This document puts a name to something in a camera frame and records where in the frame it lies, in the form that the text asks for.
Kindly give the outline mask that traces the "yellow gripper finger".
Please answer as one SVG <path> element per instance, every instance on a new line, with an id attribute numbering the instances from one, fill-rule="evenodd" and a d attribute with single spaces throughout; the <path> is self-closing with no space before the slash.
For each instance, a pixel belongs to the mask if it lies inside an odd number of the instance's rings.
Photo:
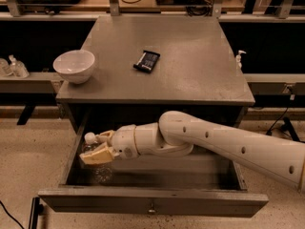
<path id="1" fill-rule="evenodd" d="M 100 165 L 114 161 L 119 154 L 104 142 L 85 145 L 79 156 L 86 165 Z"/>
<path id="2" fill-rule="evenodd" d="M 100 133 L 100 134 L 96 135 L 95 137 L 96 137 L 97 141 L 100 143 L 111 142 L 114 134 L 115 134 L 114 130 L 109 130 L 109 131 Z"/>

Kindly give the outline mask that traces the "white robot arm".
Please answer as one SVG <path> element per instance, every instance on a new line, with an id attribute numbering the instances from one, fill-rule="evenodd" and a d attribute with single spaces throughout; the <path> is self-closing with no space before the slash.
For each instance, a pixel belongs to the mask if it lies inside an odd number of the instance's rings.
<path id="1" fill-rule="evenodd" d="M 141 155 L 186 156 L 194 146 L 208 149 L 302 193 L 305 144 L 215 124 L 177 111 L 145 125 L 85 134 L 91 148 L 80 154 L 87 165 Z"/>

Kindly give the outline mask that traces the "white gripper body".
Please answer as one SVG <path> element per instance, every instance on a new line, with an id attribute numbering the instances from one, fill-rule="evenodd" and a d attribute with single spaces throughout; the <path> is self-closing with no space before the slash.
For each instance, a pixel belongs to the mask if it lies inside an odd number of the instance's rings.
<path id="1" fill-rule="evenodd" d="M 121 159 L 138 157 L 134 133 L 135 125 L 123 126 L 114 132 L 112 136 L 112 147 Z"/>

